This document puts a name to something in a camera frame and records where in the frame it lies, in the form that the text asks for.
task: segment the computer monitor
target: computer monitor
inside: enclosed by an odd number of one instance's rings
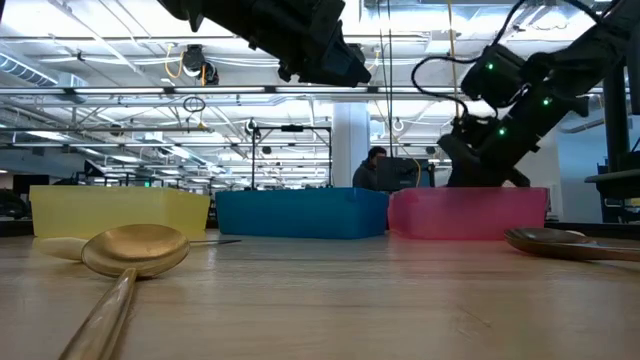
[[[418,164],[421,176],[418,184]],[[435,166],[428,160],[378,158],[378,190],[395,192],[414,187],[435,187]]]

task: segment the table surface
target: table surface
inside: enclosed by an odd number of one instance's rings
[[[114,358],[640,354],[638,264],[541,259],[503,242],[242,239],[194,246],[139,282]],[[2,358],[57,358],[112,283],[35,252],[30,238],[0,239]]]

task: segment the blue bin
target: blue bin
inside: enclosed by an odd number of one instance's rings
[[[229,235],[359,239],[384,234],[389,196],[355,189],[216,193],[220,232]]]

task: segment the plastic bin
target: plastic bin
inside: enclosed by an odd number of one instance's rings
[[[389,206],[394,235],[422,240],[504,240],[518,227],[544,227],[544,188],[431,188],[395,193]]]
[[[131,224],[165,225],[200,239],[210,202],[175,189],[99,186],[32,186],[30,198],[36,236],[83,239]]]
[[[384,234],[389,196],[353,188],[216,193],[220,232],[358,239]]]

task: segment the yellow bin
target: yellow bin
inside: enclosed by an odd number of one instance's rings
[[[167,188],[32,186],[33,229],[40,238],[91,239],[118,226],[158,224],[202,238],[209,196]]]

